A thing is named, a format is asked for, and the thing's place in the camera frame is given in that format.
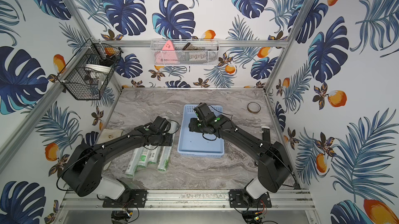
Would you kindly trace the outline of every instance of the marble tabletop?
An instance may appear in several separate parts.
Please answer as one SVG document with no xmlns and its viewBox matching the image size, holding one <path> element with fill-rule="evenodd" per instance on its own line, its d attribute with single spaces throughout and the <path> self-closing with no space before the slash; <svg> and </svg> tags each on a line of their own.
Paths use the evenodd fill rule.
<svg viewBox="0 0 399 224">
<path fill-rule="evenodd" d="M 166 116 L 179 123 L 183 118 L 185 104 L 221 105 L 223 112 L 233 115 L 233 122 L 243 130 L 261 138 L 261 126 L 269 126 L 271 141 L 277 140 L 270 116 L 263 99 L 263 90 L 177 90 L 124 89 L 107 124 L 108 129 L 130 132 L 134 127 L 153 121 L 157 116 Z M 256 102 L 261 111 L 247 111 L 247 104 Z M 117 178 L 132 188 L 140 189 L 232 189 L 243 188 L 257 176 L 254 160 L 230 142 L 224 142 L 222 158 L 189 157 L 177 152 L 178 131 L 175 134 L 166 172 L 157 170 L 157 165 L 139 168 L 133 179 L 124 174 L 132 151 L 117 157 L 104 175 Z M 293 185 L 289 177 L 286 184 Z"/>
</svg>

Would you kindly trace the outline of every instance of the white container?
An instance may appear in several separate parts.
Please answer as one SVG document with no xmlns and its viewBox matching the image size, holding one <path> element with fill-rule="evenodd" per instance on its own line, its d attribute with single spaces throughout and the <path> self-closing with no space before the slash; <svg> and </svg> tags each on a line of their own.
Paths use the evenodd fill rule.
<svg viewBox="0 0 399 224">
<path fill-rule="evenodd" d="M 141 153 L 143 152 L 143 149 L 144 149 L 144 147 L 134 149 L 132 158 L 130 159 L 130 162 L 129 162 L 126 172 L 125 172 L 125 175 L 127 177 L 133 178 L 134 173 L 136 172 L 136 169 L 137 169 L 138 161 L 140 160 Z"/>
<path fill-rule="evenodd" d="M 155 146 L 149 145 L 148 147 L 143 147 L 143 152 L 141 153 L 140 159 L 138 160 L 137 166 L 146 168 L 148 165 L 148 159 L 150 158 L 150 149 Z"/>
<path fill-rule="evenodd" d="M 150 157 L 148 158 L 148 163 L 156 164 L 158 162 L 159 153 L 161 153 L 161 147 L 156 147 L 154 150 L 150 151 Z"/>
<path fill-rule="evenodd" d="M 170 123 L 170 130 L 168 133 L 175 133 L 177 131 L 177 123 L 171 122 Z M 165 146 L 161 153 L 161 158 L 159 159 L 158 170 L 159 171 L 166 171 L 167 165 L 169 163 L 170 152 L 172 151 L 172 146 Z"/>
</svg>

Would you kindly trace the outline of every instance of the mounting plate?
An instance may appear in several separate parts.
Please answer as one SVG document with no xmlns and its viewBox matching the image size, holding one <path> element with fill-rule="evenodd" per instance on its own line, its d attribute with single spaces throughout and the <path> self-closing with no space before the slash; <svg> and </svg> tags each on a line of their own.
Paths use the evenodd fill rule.
<svg viewBox="0 0 399 224">
<path fill-rule="evenodd" d="M 132 199 L 128 205 L 125 206 L 125 208 L 143 208 L 145 207 L 146 201 L 147 201 L 147 190 L 132 190 L 130 191 L 130 197 L 129 199 Z M 105 198 L 104 202 L 102 203 L 103 208 L 119 208 L 123 207 L 120 206 L 120 203 L 110 199 L 110 198 Z"/>
<path fill-rule="evenodd" d="M 247 204 L 243 199 L 243 191 L 242 189 L 236 189 L 236 190 L 230 190 L 229 191 L 229 197 L 230 197 L 230 207 L 231 208 L 246 208 Z M 272 203 L 270 201 L 270 196 L 269 192 L 266 192 L 264 195 L 262 195 L 261 200 L 264 202 L 265 207 L 271 208 Z M 254 204 L 249 206 L 250 208 L 256 208 L 256 204 L 258 200 L 254 200 Z M 259 201 L 258 208 L 262 209 L 262 202 Z"/>
</svg>

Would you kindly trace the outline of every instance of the blue plastic basket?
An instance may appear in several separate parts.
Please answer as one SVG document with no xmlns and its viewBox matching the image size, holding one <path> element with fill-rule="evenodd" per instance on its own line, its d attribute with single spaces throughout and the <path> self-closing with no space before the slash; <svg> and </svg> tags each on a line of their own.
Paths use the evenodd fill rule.
<svg viewBox="0 0 399 224">
<path fill-rule="evenodd" d="M 221 158 L 224 155 L 224 140 L 217 138 L 215 141 L 208 141 L 202 137 L 202 133 L 190 132 L 188 124 L 190 119 L 197 115 L 194 112 L 194 108 L 198 105 L 185 105 L 183 112 L 182 130 L 180 131 L 179 145 L 177 151 L 182 155 L 199 156 L 199 157 L 214 157 Z M 212 105 L 216 110 L 223 112 L 223 108 L 220 105 Z M 219 116 L 220 113 L 215 111 L 213 108 L 209 109 Z M 204 137 L 208 139 L 214 139 L 214 135 L 204 134 Z"/>
</svg>

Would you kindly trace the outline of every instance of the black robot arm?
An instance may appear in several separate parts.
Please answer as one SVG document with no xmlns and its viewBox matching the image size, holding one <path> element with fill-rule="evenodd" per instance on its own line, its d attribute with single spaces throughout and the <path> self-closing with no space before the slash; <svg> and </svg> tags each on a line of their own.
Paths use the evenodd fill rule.
<svg viewBox="0 0 399 224">
<path fill-rule="evenodd" d="M 190 131 L 214 134 L 239 147 L 258 164 L 258 180 L 262 186 L 270 192 L 277 192 L 292 173 L 287 152 L 281 143 L 272 144 L 270 135 L 268 140 L 254 137 L 224 115 L 216 117 L 206 103 L 200 103 L 194 111 L 198 118 L 190 120 Z"/>
</svg>

